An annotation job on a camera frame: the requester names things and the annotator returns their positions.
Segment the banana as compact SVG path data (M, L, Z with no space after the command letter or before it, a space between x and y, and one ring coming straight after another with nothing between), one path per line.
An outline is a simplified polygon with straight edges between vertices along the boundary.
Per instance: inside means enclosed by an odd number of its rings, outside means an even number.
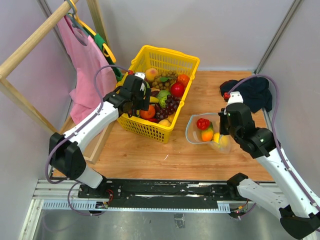
M151 96L149 98L149 103L150 104L157 104L157 103L159 103L159 99L157 97Z

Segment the mango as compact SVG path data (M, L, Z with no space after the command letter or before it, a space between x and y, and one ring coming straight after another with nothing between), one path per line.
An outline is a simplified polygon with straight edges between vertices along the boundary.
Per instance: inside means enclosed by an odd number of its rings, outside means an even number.
M214 137L214 127L210 122L210 125L207 129L201 131L201 139L203 142L211 142Z

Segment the red orange fruit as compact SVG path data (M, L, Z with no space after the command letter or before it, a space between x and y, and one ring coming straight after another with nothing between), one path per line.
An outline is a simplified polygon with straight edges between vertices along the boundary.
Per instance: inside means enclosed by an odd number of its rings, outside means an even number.
M211 126L211 122L206 118L199 118L196 122L196 126L199 130L206 130Z

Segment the clear zip top bag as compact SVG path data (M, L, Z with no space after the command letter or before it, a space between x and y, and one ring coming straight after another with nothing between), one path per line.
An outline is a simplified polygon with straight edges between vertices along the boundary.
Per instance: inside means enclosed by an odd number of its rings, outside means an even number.
M220 117L217 113L194 114L190 117L186 126L185 137L187 141L194 145L208 145L221 153L229 153L231 151L231 140L229 135L229 145L226 148L219 148L213 140L207 142L202 141L202 130L197 128L197 120L200 118L208 119L213 125L214 133L220 133Z

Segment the yellow peach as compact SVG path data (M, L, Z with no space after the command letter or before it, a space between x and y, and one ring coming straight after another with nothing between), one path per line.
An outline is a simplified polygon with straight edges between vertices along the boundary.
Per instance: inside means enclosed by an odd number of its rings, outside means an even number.
M171 126L171 122L167 119L163 119L161 121L158 122L159 125L164 126L164 127L170 127Z

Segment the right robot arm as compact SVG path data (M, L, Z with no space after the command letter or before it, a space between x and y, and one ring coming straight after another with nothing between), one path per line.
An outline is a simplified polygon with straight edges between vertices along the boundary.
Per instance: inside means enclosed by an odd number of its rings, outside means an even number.
M320 197L291 164L274 132L256 127L249 107L241 102L227 104L218 115L221 133L231 136L257 160L282 192L276 194L239 172L227 180L227 196L255 202L273 214L293 238L315 240L320 229Z

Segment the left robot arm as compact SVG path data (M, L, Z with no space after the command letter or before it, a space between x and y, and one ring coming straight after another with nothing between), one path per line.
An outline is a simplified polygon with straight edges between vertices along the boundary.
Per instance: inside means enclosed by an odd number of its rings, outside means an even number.
M105 96L98 94L99 105L79 124L63 134L50 137L49 155L46 165L63 173L68 179L89 187L96 198L107 193L104 177L89 167L84 159L87 145L123 114L149 108L151 89L145 82L145 74L128 75L123 85Z

